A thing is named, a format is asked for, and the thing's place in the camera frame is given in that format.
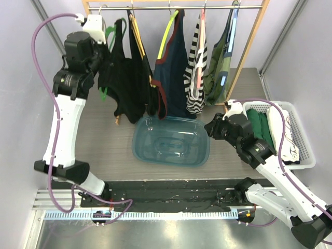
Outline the green velvet hanger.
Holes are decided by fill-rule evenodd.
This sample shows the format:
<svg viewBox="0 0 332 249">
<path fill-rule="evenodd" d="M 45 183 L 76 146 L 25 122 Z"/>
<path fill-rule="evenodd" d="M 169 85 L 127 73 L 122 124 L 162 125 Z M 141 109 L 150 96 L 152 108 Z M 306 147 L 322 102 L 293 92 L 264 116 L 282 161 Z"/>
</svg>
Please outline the green velvet hanger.
<svg viewBox="0 0 332 249">
<path fill-rule="evenodd" d="M 124 37 L 124 34 L 127 30 L 127 21 L 124 18 L 121 18 L 120 20 L 124 24 L 124 28 L 122 29 L 122 37 Z M 113 26 L 111 26 L 111 25 L 107 26 L 105 28 L 105 38 L 106 38 L 106 41 L 108 42 L 109 51 L 111 51 L 113 44 L 115 42 L 115 38 L 116 38 L 115 33 L 116 33 L 116 24 L 114 24 Z M 107 90 L 108 90 L 107 87 L 99 88 L 99 93 L 100 93 L 100 97 L 101 97 L 102 101 L 104 101 L 106 99 Z"/>
</svg>

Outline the orange yellow hanger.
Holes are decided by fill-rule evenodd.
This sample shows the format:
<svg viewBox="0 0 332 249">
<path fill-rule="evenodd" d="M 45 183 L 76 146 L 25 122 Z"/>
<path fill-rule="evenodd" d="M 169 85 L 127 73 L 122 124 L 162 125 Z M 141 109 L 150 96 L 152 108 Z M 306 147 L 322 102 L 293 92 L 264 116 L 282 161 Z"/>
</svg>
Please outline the orange yellow hanger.
<svg viewBox="0 0 332 249">
<path fill-rule="evenodd" d="M 145 49 L 144 49 L 144 46 L 143 46 L 143 43 L 142 43 L 141 35 L 140 35 L 140 32 L 139 32 L 139 27 L 138 27 L 138 24 L 137 24 L 137 20 L 136 20 L 136 18 L 134 17 L 134 15 L 132 13 L 129 14 L 129 19 L 130 19 L 131 24 L 132 24 L 132 31 L 134 33 L 136 44 L 138 46 L 141 58 L 143 59 L 146 54 L 145 54 Z"/>
</svg>

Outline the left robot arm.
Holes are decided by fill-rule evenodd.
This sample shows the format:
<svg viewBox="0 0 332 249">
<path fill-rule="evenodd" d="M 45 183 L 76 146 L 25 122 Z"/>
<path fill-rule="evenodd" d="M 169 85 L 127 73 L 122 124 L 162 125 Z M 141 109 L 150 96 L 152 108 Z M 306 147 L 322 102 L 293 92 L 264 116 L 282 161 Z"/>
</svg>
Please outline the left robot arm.
<svg viewBox="0 0 332 249">
<path fill-rule="evenodd" d="M 98 44 L 87 32 L 74 32 L 64 42 L 63 66 L 53 78 L 52 93 L 56 100 L 46 152 L 35 161 L 34 169 L 77 184 L 93 194 L 100 207 L 110 202 L 103 180 L 96 177 L 87 162 L 75 158 L 75 144 L 80 117 L 89 90 L 103 60 L 104 44 Z"/>
</svg>

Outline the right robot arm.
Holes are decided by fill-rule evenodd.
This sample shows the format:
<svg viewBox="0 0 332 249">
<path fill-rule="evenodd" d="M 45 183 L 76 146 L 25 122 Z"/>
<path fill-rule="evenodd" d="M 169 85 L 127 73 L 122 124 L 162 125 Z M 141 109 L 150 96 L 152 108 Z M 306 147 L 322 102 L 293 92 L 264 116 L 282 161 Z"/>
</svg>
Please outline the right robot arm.
<svg viewBox="0 0 332 249">
<path fill-rule="evenodd" d="M 331 205 L 310 191 L 284 166 L 275 150 L 255 136 L 251 122 L 244 114 L 217 113 L 204 128 L 209 137 L 227 141 L 242 161 L 281 193 L 278 197 L 246 178 L 236 185 L 234 198 L 238 204 L 250 202 L 261 206 L 288 226 L 306 248 L 315 248 L 331 234 Z"/>
</svg>

